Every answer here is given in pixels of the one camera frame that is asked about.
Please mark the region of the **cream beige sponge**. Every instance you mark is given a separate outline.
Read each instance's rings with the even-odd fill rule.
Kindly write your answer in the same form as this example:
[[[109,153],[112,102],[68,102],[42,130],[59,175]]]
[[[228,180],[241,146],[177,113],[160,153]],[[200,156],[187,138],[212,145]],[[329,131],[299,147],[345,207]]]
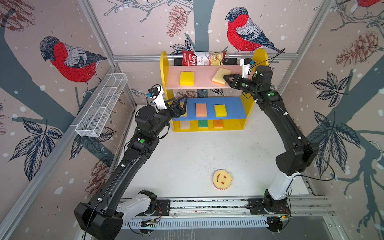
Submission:
[[[227,83],[227,82],[225,81],[225,79],[224,79],[224,76],[226,76],[226,75],[231,75],[231,74],[232,74],[232,71],[231,71],[231,70],[227,70],[227,69],[219,68],[218,71],[217,71],[217,72],[215,73],[215,75],[213,76],[213,78],[212,78],[212,82],[224,86],[224,85]]]

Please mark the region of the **pale pink sponge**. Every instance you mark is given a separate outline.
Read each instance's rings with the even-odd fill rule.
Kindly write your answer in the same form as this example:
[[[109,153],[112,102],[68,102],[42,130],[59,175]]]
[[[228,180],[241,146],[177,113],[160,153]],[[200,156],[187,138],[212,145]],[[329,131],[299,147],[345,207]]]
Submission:
[[[181,130],[189,130],[191,127],[190,121],[180,121]]]

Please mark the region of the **salmon pink sponge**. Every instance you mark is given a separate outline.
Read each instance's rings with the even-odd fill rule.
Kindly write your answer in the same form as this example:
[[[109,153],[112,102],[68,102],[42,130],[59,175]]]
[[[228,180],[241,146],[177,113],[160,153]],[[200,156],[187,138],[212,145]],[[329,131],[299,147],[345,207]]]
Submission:
[[[207,105],[205,103],[196,104],[196,117],[197,118],[206,118],[208,115]]]

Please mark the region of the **green scouring sponge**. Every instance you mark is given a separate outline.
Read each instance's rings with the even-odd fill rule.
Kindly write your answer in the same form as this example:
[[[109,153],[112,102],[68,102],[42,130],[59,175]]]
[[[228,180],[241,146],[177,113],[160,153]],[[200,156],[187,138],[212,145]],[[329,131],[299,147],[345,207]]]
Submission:
[[[198,127],[201,129],[208,128],[209,127],[208,120],[200,120]]]

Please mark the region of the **small bright yellow sponge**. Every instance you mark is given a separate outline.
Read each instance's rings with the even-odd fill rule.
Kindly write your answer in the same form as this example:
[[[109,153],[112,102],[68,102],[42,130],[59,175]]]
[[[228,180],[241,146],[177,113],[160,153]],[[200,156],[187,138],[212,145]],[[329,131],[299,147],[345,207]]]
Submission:
[[[215,105],[216,118],[225,118],[227,117],[227,114],[226,105]]]

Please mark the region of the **orange scouring sponge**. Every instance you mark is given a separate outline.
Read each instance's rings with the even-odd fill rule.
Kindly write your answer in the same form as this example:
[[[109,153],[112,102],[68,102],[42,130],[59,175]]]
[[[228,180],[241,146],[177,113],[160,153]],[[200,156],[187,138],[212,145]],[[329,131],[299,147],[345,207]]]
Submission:
[[[223,120],[213,120],[213,125],[215,129],[223,129],[224,121]]]

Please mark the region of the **yellow rectangular sponge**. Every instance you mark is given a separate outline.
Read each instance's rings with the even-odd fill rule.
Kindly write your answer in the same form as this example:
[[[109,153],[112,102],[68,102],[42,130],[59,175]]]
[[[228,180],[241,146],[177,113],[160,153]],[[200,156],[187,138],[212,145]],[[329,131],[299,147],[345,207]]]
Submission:
[[[187,108],[186,108],[186,111],[185,111],[185,114],[184,115],[182,115],[182,117],[187,117],[188,116],[188,111],[187,111]]]

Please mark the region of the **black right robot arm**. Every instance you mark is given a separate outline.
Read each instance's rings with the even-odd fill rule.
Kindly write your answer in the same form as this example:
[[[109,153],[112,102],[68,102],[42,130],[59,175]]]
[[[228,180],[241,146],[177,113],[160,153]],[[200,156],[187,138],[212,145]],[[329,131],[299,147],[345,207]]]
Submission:
[[[285,152],[276,157],[280,170],[265,193],[266,199],[281,201],[294,178],[309,167],[319,151],[318,144],[312,144],[294,123],[281,95],[271,88],[273,71],[268,66],[257,66],[251,80],[239,74],[225,75],[229,86],[250,94],[260,109],[270,118],[281,137]]]

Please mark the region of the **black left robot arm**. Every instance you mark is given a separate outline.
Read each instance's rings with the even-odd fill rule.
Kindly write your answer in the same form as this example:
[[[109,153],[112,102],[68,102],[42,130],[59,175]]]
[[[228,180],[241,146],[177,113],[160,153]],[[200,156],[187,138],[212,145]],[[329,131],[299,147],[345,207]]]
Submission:
[[[135,174],[151,157],[162,137],[161,131],[169,128],[171,120],[187,111],[188,97],[172,98],[165,108],[150,105],[142,107],[135,118],[137,127],[125,146],[120,165],[114,170],[100,191],[88,203],[79,203],[74,215],[81,229],[98,240],[113,240],[123,224],[139,214],[156,212],[157,196],[142,190],[129,201],[121,198]]]

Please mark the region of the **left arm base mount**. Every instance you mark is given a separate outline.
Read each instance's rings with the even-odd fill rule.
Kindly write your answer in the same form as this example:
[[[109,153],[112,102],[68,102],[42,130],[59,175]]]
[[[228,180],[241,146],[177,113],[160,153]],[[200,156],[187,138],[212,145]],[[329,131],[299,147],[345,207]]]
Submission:
[[[168,199],[158,199],[157,195],[148,190],[142,190],[139,192],[138,197],[148,198],[148,204],[144,212],[136,215],[136,217],[160,217],[168,216],[170,214],[171,201]]]

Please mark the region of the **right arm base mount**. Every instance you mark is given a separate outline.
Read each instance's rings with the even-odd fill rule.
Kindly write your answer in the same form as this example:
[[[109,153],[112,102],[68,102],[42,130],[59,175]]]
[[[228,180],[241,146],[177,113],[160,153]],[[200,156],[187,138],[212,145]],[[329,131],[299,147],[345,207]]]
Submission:
[[[288,198],[273,200],[268,196],[263,198],[248,199],[246,209],[250,210],[251,215],[290,215],[291,209]]]

